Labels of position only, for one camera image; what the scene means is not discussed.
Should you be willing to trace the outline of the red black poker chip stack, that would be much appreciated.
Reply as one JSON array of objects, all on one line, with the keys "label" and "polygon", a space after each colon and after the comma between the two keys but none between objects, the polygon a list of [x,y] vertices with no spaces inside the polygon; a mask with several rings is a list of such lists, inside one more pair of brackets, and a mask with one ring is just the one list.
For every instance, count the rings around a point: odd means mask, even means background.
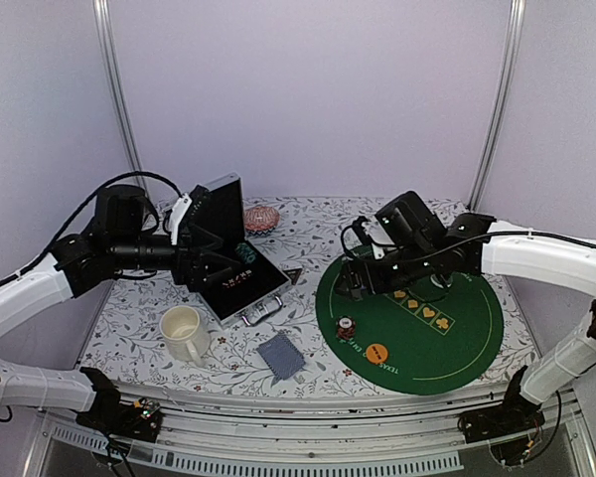
[{"label": "red black poker chip stack", "polygon": [[341,341],[350,341],[356,334],[356,321],[350,316],[342,316],[337,321],[336,336]]}]

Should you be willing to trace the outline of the orange big blind button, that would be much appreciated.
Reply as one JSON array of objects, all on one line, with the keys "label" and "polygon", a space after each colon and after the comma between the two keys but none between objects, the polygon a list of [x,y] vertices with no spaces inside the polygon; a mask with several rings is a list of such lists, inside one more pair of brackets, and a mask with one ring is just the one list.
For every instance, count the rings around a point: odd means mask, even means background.
[{"label": "orange big blind button", "polygon": [[380,343],[370,344],[365,350],[365,357],[374,365],[383,364],[388,359],[388,349]]}]

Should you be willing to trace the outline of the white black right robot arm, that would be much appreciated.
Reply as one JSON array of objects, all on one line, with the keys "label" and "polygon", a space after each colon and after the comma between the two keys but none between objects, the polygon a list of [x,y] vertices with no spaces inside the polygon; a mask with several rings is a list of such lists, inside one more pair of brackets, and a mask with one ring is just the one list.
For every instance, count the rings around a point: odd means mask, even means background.
[{"label": "white black right robot arm", "polygon": [[354,300],[404,289],[433,276],[441,285],[449,275],[505,275],[548,283],[591,297],[576,328],[544,357],[517,372],[494,412],[494,425],[514,433],[561,387],[596,365],[596,240],[535,231],[493,216],[465,213],[450,225],[408,191],[374,215],[388,240],[381,243],[357,218],[351,230],[372,252],[344,250],[336,281],[338,294]]}]

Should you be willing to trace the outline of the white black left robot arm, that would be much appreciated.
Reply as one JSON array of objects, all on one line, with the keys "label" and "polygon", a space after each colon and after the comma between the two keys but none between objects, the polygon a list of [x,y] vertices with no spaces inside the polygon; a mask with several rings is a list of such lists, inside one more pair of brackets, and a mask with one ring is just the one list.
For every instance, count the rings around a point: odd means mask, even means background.
[{"label": "white black left robot arm", "polygon": [[[130,177],[120,174],[87,196],[95,208],[81,233],[62,226],[38,256],[0,280],[0,338],[102,282],[127,278],[131,270],[142,279],[168,270],[176,284],[203,291],[237,269],[236,261],[219,253],[223,238],[199,224],[212,195],[237,175],[178,191],[163,234],[144,226],[147,215],[158,214],[146,191],[128,184]],[[118,388],[97,369],[59,371],[0,360],[0,407],[14,405],[70,409],[79,421],[107,431],[120,430],[128,416],[152,416],[121,403]]]}]

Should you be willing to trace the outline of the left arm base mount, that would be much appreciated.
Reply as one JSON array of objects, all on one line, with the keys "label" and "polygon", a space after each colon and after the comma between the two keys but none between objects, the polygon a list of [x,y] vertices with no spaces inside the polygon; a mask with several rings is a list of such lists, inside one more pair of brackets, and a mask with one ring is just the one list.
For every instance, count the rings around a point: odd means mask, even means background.
[{"label": "left arm base mount", "polygon": [[97,393],[89,410],[79,411],[75,422],[104,436],[120,436],[155,443],[163,414],[161,404],[148,397],[122,402],[118,392]]}]

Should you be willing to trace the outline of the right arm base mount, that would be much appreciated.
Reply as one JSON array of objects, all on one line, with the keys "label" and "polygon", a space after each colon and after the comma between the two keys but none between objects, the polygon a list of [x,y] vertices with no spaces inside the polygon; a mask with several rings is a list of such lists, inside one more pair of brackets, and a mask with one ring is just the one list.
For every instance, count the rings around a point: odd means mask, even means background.
[{"label": "right arm base mount", "polygon": [[457,427],[467,443],[508,436],[537,429],[544,424],[540,404],[519,397],[502,403],[462,412]]}]

